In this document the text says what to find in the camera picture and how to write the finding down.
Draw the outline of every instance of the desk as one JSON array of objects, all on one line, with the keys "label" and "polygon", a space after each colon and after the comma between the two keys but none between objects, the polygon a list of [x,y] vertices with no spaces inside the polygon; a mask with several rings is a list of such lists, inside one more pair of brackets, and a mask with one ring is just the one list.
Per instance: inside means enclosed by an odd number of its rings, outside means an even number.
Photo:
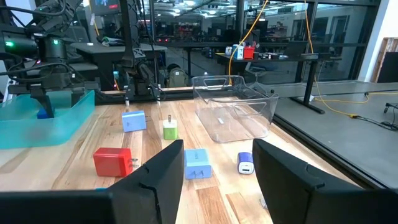
[{"label": "desk", "polygon": [[[114,90],[113,62],[122,59],[126,48],[123,46],[105,47],[99,43],[94,43],[93,45],[73,43],[71,46],[76,48],[77,53],[86,60],[98,66],[98,71],[101,72],[101,90]],[[155,58],[152,53],[152,47],[149,44],[141,44],[140,48],[145,52],[147,58]],[[166,51],[167,47],[154,45],[154,50],[158,54],[160,51]]]},{"label": "desk", "polygon": [[182,47],[187,51],[187,61],[188,61],[188,75],[191,75],[191,51],[194,48],[203,48],[203,47],[227,47],[232,46],[233,43],[227,42],[163,42],[157,43],[161,46],[168,47]]},{"label": "desk", "polygon": [[[67,143],[54,147],[0,151],[0,190],[94,189],[119,180],[96,175],[93,153],[99,147],[130,147],[142,164],[172,141],[162,139],[162,120],[171,114],[185,149],[206,148],[213,166],[209,179],[184,180],[177,223],[271,223],[261,207],[256,175],[239,175],[238,152],[251,152],[252,141],[213,142],[195,114],[193,100],[131,105],[144,110],[147,129],[123,133],[124,105],[97,106],[95,112]],[[310,164],[351,182],[277,126],[266,141]]]},{"label": "desk", "polygon": [[[216,55],[224,61],[225,64],[225,70],[228,72],[228,65],[229,65],[229,58],[230,56],[225,55],[225,53],[216,53]],[[315,74],[317,72],[317,66],[319,62],[324,62],[324,61],[335,61],[335,60],[341,60],[341,58],[318,58],[318,59],[305,59],[305,58],[286,58],[286,59],[233,59],[232,64],[234,63],[244,63],[244,67],[246,68],[246,64],[248,62],[310,62],[310,71],[308,74],[308,79],[307,79],[307,85],[305,86],[305,94],[304,94],[304,99],[300,100],[297,97],[291,97],[290,99],[300,103],[301,105],[310,108],[311,110],[314,110],[317,113],[324,114],[325,111],[317,108],[316,106],[313,106],[310,104],[310,96],[311,96],[311,90],[312,90],[312,85],[315,80]]]}]

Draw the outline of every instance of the gray floor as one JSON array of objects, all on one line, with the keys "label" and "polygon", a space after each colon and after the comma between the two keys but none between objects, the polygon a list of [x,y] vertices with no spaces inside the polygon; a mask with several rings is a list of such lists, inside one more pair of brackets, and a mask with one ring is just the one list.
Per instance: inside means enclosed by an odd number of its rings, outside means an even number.
[{"label": "gray floor", "polygon": [[[366,100],[360,93],[325,96],[324,99]],[[398,111],[389,109],[384,114],[387,102],[398,103],[398,95],[371,95],[366,104],[327,103],[336,110],[391,123],[394,112]],[[324,109],[326,113],[318,114],[290,99],[280,99],[276,113],[381,182],[390,187],[398,187],[397,132],[332,112],[322,102],[312,104]]]}]

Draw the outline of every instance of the yellow cable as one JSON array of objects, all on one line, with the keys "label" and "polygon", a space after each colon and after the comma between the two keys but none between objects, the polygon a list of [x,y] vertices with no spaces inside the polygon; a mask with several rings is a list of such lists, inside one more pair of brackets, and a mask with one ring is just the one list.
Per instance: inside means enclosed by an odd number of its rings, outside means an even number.
[{"label": "yellow cable", "polygon": [[[254,26],[256,25],[257,21],[260,19],[262,12],[264,11],[264,8],[266,7],[268,3],[268,0],[265,1],[265,3],[262,5],[261,11],[259,15],[256,17],[256,20],[253,22],[253,25],[250,27],[249,32],[243,37],[242,41],[238,44],[238,47],[246,40],[246,38],[250,35],[251,31],[253,30]],[[228,75],[231,75],[231,62],[232,58],[234,57],[235,52],[237,51],[237,47],[235,50],[232,52],[231,57],[229,58],[229,66],[228,66]]]},{"label": "yellow cable", "polygon": [[369,102],[369,97],[366,96],[366,100],[365,101],[348,101],[348,100],[323,100],[323,101],[325,101],[325,102],[339,102],[339,103],[358,103],[358,104],[364,103],[365,104],[365,103]]},{"label": "yellow cable", "polygon": [[398,93],[369,93],[369,95],[398,95]]},{"label": "yellow cable", "polygon": [[[88,2],[88,7],[90,8],[90,12],[92,12],[90,2]],[[95,18],[94,18],[94,28],[95,28],[95,32],[97,33],[97,36],[99,36],[100,32],[98,32],[98,27],[97,27],[97,23],[95,22]]]},{"label": "yellow cable", "polygon": [[[311,53],[313,53],[313,46],[312,46],[312,40],[311,40],[311,34],[310,34],[310,25],[308,24],[308,16],[307,16],[307,0],[304,0],[304,10],[305,10],[305,23],[307,24],[307,33],[308,33],[308,41],[310,42],[310,46],[311,46]],[[319,90],[319,86],[318,86],[318,81],[317,81],[317,76],[314,77],[315,83],[317,85],[317,89],[318,89],[318,93],[319,93],[319,97],[321,98],[322,103],[331,111],[339,113],[339,114],[343,114],[343,115],[347,115],[350,118],[353,118],[355,116],[357,116],[357,114],[352,114],[352,113],[345,113],[342,111],[338,111],[336,109],[331,108],[329,105],[326,104],[325,100],[322,98],[321,95],[321,91]]]}]

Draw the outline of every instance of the light blue power adapter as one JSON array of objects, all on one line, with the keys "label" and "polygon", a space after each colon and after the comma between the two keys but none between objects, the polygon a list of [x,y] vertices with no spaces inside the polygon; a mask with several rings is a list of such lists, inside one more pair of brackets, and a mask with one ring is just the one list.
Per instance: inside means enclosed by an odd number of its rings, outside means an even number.
[{"label": "light blue power adapter", "polygon": [[206,149],[185,150],[184,154],[186,179],[211,177],[211,165]]},{"label": "light blue power adapter", "polygon": [[147,129],[144,111],[122,113],[123,131],[138,131]]}]

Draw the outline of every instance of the white paper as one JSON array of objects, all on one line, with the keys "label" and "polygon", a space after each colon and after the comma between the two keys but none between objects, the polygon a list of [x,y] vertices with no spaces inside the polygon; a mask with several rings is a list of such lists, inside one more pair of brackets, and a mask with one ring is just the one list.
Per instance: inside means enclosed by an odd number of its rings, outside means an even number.
[{"label": "white paper", "polygon": [[91,26],[94,25],[94,21],[95,21],[95,14],[92,13],[92,14],[91,14],[91,20],[90,20],[90,25],[91,25]]}]

